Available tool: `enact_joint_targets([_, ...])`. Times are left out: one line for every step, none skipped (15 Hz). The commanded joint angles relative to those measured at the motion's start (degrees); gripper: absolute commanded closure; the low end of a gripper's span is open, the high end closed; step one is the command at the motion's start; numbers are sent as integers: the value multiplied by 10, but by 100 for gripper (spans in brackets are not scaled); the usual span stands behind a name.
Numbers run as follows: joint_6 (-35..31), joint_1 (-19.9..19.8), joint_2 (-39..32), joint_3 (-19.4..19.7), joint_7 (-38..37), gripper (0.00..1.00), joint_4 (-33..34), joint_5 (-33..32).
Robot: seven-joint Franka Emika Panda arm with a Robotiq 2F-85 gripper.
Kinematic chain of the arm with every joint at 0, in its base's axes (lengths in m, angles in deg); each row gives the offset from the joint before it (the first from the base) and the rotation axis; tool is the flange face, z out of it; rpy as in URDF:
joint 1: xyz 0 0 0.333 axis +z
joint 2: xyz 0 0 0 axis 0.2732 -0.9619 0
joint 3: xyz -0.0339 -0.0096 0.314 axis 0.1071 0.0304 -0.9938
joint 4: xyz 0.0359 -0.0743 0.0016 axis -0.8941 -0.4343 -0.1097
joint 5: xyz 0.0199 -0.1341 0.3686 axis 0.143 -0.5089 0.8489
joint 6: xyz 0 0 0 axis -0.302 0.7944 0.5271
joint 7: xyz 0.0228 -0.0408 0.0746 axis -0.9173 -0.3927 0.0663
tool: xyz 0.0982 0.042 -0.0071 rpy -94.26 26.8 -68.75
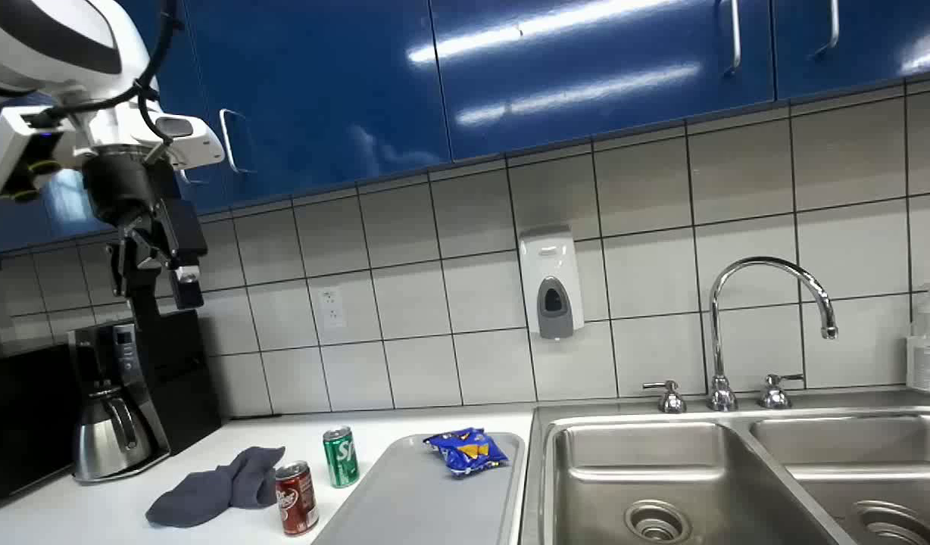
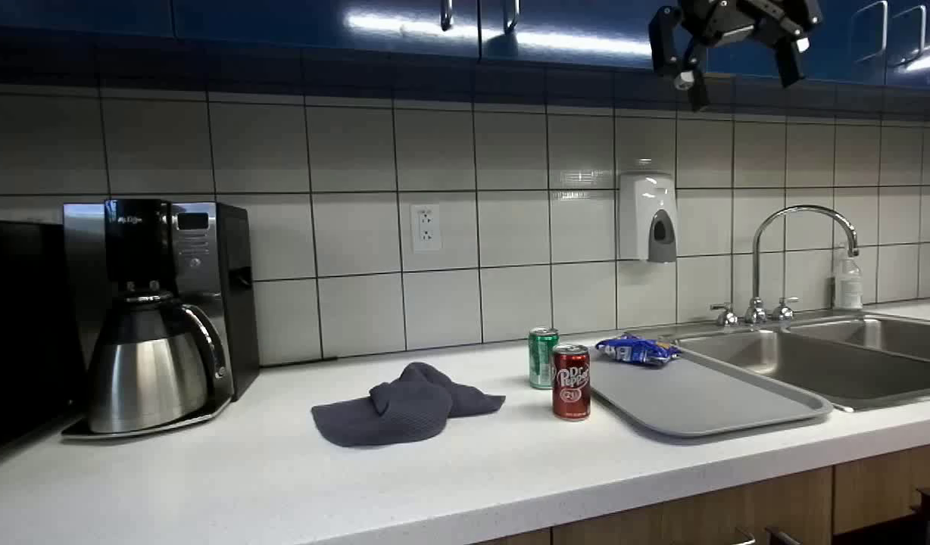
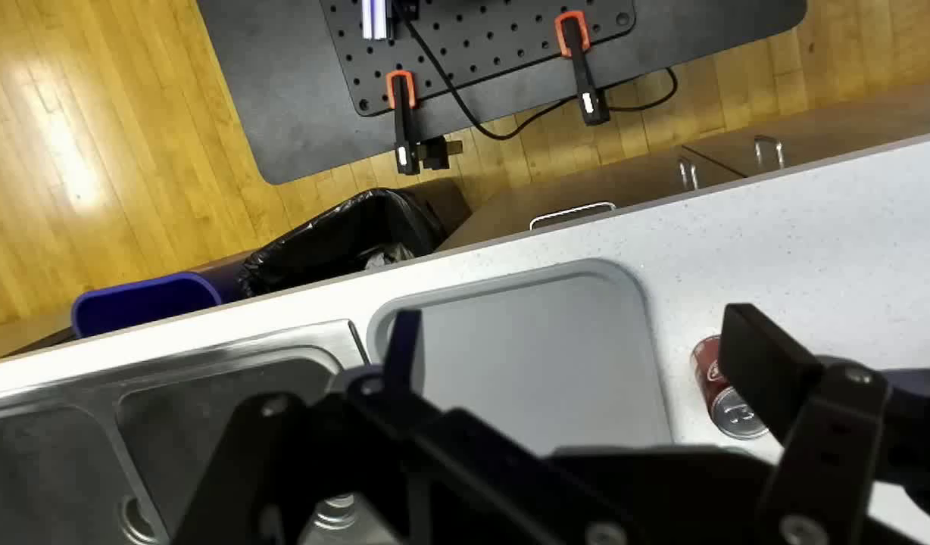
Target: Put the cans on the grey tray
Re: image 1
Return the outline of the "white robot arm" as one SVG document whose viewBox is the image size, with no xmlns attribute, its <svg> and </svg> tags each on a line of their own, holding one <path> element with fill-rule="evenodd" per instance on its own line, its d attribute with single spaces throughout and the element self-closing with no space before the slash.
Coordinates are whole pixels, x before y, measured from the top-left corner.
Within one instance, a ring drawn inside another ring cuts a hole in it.
<svg viewBox="0 0 930 545">
<path fill-rule="evenodd" d="M 117 0 L 0 0 L 0 201 L 79 170 L 93 217 L 117 230 L 113 281 L 135 325 L 157 318 L 159 271 L 177 309 L 202 303 L 205 237 L 174 175 L 223 160 L 202 118 L 159 106 L 177 30 L 177 0 L 159 0 L 153 49 Z"/>
</svg>

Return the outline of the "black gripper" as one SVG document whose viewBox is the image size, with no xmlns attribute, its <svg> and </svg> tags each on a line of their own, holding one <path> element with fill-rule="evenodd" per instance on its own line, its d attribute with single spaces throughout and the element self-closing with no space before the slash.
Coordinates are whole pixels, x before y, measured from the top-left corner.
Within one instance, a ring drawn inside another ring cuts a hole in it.
<svg viewBox="0 0 930 545">
<path fill-rule="evenodd" d="M 146 242 L 165 259 L 174 305 L 197 309 L 202 303 L 199 259 L 205 258 L 205 237 L 192 205 L 174 185 L 168 160 L 115 146 L 87 156 L 80 175 L 90 211 L 117 230 L 117 242 L 108 248 L 115 289 L 123 290 L 126 274 L 138 266 L 126 245 Z M 131 286 L 126 303 L 135 327 L 152 327 L 159 318 L 152 281 Z"/>
</svg>

